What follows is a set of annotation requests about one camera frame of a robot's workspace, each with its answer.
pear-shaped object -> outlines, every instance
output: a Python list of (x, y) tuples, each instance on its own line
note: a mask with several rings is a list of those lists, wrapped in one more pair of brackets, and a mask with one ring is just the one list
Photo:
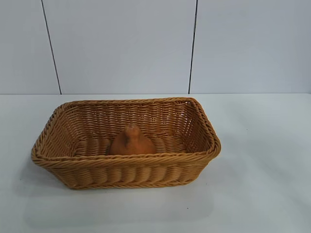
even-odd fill
[(129, 124), (111, 144), (109, 155), (154, 154), (154, 144), (146, 138), (136, 124)]

white wall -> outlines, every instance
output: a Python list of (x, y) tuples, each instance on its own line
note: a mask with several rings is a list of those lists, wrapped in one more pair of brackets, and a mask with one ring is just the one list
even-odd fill
[(195, 0), (44, 0), (64, 94), (187, 93)]
[(59, 94), (40, 0), (0, 1), (0, 94)]
[(199, 0), (191, 93), (311, 93), (310, 0)]

woven basket rim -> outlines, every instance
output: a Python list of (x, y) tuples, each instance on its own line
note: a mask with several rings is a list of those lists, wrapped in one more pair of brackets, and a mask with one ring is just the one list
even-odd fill
[[(137, 105), (138, 103), (144, 103), (145, 101), (148, 101), (146, 105), (150, 104), (151, 101), (154, 102), (167, 102), (167, 103), (172, 103), (172, 102), (177, 102), (177, 101), (190, 101), (192, 104), (195, 106), (195, 110), (197, 114), (200, 117), (200, 121), (202, 123), (202, 126), (204, 127), (204, 130), (208, 134), (210, 134), (211, 140), (212, 140), (212, 145), (209, 150), (207, 151), (198, 151), (194, 153), (176, 153), (176, 152), (169, 152), (169, 153), (155, 153), (155, 154), (135, 154), (135, 155), (98, 155), (98, 156), (77, 156), (77, 157), (69, 157), (69, 156), (63, 156), (63, 157), (54, 157), (54, 158), (49, 158), (46, 156), (43, 156), (40, 153), (40, 149), (42, 146), (44, 146), (46, 137), (48, 136), (48, 130), (50, 130), (53, 125), (52, 123), (57, 120), (57, 117), (61, 114), (62, 111), (65, 111), (67, 108), (71, 108), (73, 106), (77, 105), (101, 105), (101, 104), (133, 104)], [(75, 100), (75, 101), (70, 101), (70, 102), (65, 102), (58, 106), (52, 116), (50, 117), (49, 121), (47, 122), (46, 126), (44, 127), (44, 130), (40, 134), (39, 138), (36, 140), (33, 148), (32, 148), (32, 160), (35, 163), (51, 163), (52, 164), (57, 164), (57, 163), (70, 163), (70, 162), (96, 162), (96, 161), (103, 161), (105, 160), (106, 162), (110, 163), (113, 161), (124, 161), (124, 160), (129, 160), (129, 159), (150, 159), (150, 158), (164, 158), (164, 157), (176, 157), (177, 160), (180, 159), (182, 162), (182, 159), (191, 157), (191, 156), (197, 156), (197, 160), (202, 161), (205, 160), (207, 157), (216, 157), (221, 149), (221, 144), (219, 141), (219, 138), (217, 137), (211, 123), (209, 122), (201, 104), (194, 98), (192, 97), (170, 97), (170, 98), (158, 98), (158, 99), (135, 99), (135, 100)]]

rectangular basket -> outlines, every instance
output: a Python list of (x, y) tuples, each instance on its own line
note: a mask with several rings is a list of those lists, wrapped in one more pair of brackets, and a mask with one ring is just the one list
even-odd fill
[[(107, 155), (112, 140), (136, 123), (156, 154)], [(185, 185), (221, 144), (193, 98), (83, 100), (55, 109), (32, 160), (72, 189)]]

white table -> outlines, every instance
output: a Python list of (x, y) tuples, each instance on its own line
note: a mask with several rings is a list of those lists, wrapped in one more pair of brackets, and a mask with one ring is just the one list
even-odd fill
[(310, 232), (309, 94), (191, 95), (223, 149), (187, 186), (74, 191), (31, 162), (64, 102), (167, 96), (0, 96), (0, 232)]

